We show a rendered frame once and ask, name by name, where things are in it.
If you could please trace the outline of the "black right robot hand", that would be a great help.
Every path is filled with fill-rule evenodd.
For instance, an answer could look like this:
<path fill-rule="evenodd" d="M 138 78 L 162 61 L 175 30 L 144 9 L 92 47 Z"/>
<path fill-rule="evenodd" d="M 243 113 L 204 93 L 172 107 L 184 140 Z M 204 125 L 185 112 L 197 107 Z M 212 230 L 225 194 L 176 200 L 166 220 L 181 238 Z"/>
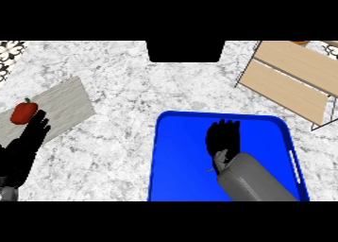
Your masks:
<path fill-rule="evenodd" d="M 212 167 L 219 174 L 222 168 L 240 153 L 240 122 L 221 120 L 206 130 L 204 146 L 212 158 Z"/>

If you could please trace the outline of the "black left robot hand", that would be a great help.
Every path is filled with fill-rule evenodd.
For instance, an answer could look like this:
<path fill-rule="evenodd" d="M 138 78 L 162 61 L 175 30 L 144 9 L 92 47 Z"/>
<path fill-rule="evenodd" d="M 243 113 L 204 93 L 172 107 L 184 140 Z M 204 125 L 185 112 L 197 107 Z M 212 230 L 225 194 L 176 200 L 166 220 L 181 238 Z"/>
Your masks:
<path fill-rule="evenodd" d="M 45 112 L 37 111 L 19 135 L 6 147 L 0 145 L 0 187 L 17 188 L 26 181 L 39 145 L 50 131 Z"/>

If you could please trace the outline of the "blue plastic tray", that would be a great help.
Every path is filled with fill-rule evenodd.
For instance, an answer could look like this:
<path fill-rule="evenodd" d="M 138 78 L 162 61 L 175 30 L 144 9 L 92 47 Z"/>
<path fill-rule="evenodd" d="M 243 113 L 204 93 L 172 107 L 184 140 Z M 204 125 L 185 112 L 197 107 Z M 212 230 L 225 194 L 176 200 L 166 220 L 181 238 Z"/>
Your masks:
<path fill-rule="evenodd" d="M 299 201 L 308 201 L 288 128 L 271 115 L 162 112 L 156 119 L 147 186 L 150 201 L 228 201 L 204 146 L 221 120 L 240 123 L 240 151 L 250 154 Z"/>

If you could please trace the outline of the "red bell pepper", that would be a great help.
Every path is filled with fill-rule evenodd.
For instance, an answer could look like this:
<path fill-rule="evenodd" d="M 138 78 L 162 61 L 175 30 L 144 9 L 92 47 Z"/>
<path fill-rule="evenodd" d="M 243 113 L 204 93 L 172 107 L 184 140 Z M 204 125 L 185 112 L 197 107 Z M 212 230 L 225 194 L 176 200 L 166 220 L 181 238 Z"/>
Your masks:
<path fill-rule="evenodd" d="M 38 104 L 31 101 L 28 97 L 23 98 L 23 101 L 16 104 L 13 108 L 13 113 L 10 116 L 10 122 L 14 125 L 25 125 L 34 114 L 37 113 L 38 110 Z"/>

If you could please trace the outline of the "grey wooden cutting board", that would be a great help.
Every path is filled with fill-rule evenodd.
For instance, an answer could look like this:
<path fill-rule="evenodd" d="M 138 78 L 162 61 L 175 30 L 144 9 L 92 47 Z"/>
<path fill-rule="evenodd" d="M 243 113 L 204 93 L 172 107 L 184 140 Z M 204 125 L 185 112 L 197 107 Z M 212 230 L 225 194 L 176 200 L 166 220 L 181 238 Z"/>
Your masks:
<path fill-rule="evenodd" d="M 45 111 L 45 118 L 48 119 L 50 131 L 44 137 L 44 143 L 94 115 L 88 94 L 78 77 L 51 87 L 31 100 L 38 104 L 38 108 Z M 13 109 L 0 113 L 0 145 L 3 147 L 19 137 L 25 129 L 25 126 L 14 125 L 10 122 L 11 113 Z"/>

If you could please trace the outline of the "black square appliance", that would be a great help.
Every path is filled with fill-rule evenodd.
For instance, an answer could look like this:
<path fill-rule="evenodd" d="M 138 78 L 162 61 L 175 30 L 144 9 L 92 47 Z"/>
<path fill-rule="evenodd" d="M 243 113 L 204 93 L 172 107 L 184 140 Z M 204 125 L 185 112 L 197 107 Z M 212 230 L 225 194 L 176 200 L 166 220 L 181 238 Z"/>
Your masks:
<path fill-rule="evenodd" d="M 224 41 L 147 41 L 151 62 L 216 62 Z"/>

